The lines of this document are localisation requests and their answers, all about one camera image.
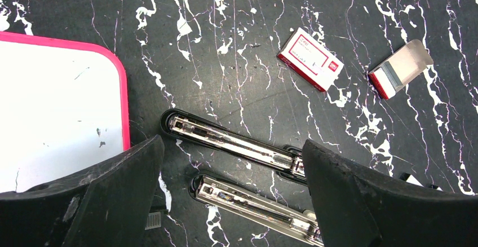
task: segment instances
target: black marble surface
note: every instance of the black marble surface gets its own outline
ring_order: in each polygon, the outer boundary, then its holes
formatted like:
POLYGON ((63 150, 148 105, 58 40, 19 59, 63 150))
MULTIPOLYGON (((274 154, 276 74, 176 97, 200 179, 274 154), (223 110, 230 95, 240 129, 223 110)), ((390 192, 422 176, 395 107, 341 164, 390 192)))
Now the black marble surface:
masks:
MULTIPOLYGON (((478 0, 0 0, 0 29, 114 52, 127 72, 133 144, 177 107, 264 142, 301 147, 310 138, 390 176, 473 195, 477 10, 478 0), (297 27, 345 64, 327 93, 276 58, 297 27), (380 99, 367 70, 412 39, 435 65, 380 99)), ((304 187, 225 153, 168 138, 165 146, 158 196, 170 215, 143 245, 300 246, 186 189, 191 174, 208 169, 311 209, 304 187)))

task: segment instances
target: red and white box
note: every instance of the red and white box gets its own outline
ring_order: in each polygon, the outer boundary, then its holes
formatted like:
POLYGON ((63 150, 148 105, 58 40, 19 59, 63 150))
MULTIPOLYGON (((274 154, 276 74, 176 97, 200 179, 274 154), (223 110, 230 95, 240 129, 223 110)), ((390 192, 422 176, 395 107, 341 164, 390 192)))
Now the red and white box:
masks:
POLYGON ((343 68, 341 61, 300 27, 277 57, 320 92, 334 84, 343 68))

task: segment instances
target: red logo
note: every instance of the red logo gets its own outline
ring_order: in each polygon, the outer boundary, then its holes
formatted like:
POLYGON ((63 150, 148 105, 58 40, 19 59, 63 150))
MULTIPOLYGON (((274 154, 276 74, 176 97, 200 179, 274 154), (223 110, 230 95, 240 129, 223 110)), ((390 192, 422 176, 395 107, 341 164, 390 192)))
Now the red logo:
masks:
POLYGON ((333 61, 332 61, 332 62, 330 63, 330 65, 329 65, 329 68, 330 68, 333 72, 335 72, 338 67, 339 67, 339 65, 336 64, 336 63, 333 62, 333 61))

